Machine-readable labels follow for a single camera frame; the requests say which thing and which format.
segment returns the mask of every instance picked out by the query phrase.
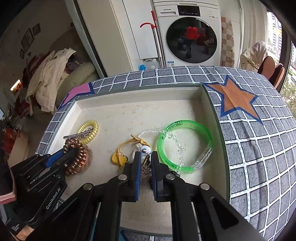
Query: window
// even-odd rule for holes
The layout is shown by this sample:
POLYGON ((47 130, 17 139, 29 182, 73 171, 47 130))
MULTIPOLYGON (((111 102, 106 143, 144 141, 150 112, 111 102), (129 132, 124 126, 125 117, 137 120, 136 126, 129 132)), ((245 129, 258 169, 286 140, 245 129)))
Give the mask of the window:
POLYGON ((294 44, 292 44, 292 55, 288 74, 280 94, 296 118, 296 48, 294 44))
POLYGON ((282 29, 281 23, 275 17, 272 12, 267 12, 267 24, 268 24, 268 39, 272 40, 268 41, 268 55, 271 56, 276 63, 279 63, 279 58, 281 55, 281 36, 282 29))

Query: metal screw head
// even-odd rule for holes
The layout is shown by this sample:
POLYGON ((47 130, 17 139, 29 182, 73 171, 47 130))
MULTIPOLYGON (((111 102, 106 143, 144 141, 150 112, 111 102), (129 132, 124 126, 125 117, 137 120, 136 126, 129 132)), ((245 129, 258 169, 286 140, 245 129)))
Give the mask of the metal screw head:
POLYGON ((84 184, 84 185, 83 185, 83 189, 84 189, 84 190, 91 190, 91 189, 92 189, 92 184, 90 184, 90 183, 86 183, 86 184, 84 184))
POLYGON ((209 189, 210 189, 210 186, 209 186, 209 184, 207 184, 207 183, 202 183, 202 184, 200 184, 200 187, 201 187, 203 190, 209 190, 209 189))
POLYGON ((122 181, 126 180, 127 178, 128 178, 128 176, 125 175, 125 174, 120 174, 120 175, 118 176, 118 179, 119 179, 119 180, 122 180, 122 181))
POLYGON ((169 179, 169 180, 174 180, 175 179, 175 175, 174 174, 167 174, 165 177, 167 179, 169 179))

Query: yellow hair tie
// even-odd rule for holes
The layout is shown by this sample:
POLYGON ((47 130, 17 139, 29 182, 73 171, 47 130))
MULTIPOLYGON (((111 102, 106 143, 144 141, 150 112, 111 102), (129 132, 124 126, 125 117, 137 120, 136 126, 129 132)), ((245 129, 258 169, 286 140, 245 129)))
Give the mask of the yellow hair tie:
POLYGON ((124 143, 122 143, 116 152, 113 153, 112 157, 111 157, 111 162, 115 165, 119 165, 119 166, 123 166, 125 164, 128 164, 128 158, 127 156, 123 155, 122 152, 120 151, 120 149, 122 148, 122 146, 124 146, 125 144, 128 144, 128 143, 133 143, 134 145, 135 144, 138 144, 140 143, 142 146, 149 146, 151 148, 151 146, 146 142, 144 141, 143 139, 141 138, 137 138, 133 135, 131 135, 132 139, 129 139, 127 141, 125 141, 124 143))
POLYGON ((95 120, 88 120, 88 121, 84 122, 82 124, 82 126, 78 129, 77 134, 80 134, 81 132, 83 132, 84 129, 87 128, 88 126, 92 126, 93 130, 88 136, 80 139, 80 142, 83 145, 90 143, 90 141, 96 136, 96 134, 99 131, 99 124, 95 120))

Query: blue bottle cap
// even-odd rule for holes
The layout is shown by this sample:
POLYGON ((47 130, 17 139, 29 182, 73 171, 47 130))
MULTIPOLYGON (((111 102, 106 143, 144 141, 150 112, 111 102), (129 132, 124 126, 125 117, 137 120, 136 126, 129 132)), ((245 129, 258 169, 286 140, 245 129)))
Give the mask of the blue bottle cap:
POLYGON ((145 70, 145 69, 146 69, 145 65, 141 64, 140 65, 140 70, 145 70))

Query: picture frame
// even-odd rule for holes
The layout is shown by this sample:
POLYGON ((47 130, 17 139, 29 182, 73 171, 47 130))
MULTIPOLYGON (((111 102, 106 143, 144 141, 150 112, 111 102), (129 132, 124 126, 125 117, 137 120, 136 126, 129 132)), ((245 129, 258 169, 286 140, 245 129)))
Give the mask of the picture frame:
POLYGON ((20 57, 24 59, 24 56, 25 56, 25 51, 23 49, 20 49, 20 57))
POLYGON ((28 28, 28 30, 26 31, 25 38, 26 38, 26 40, 28 42, 28 45, 30 46, 34 41, 34 37, 33 37, 33 34, 31 32, 30 28, 28 28))
POLYGON ((33 28, 32 28, 32 32, 33 35, 35 36, 36 34, 40 33, 40 23, 36 24, 33 28))
POLYGON ((20 43, 22 44, 24 51, 27 52, 27 50, 29 49, 29 44, 25 36, 22 38, 20 43))

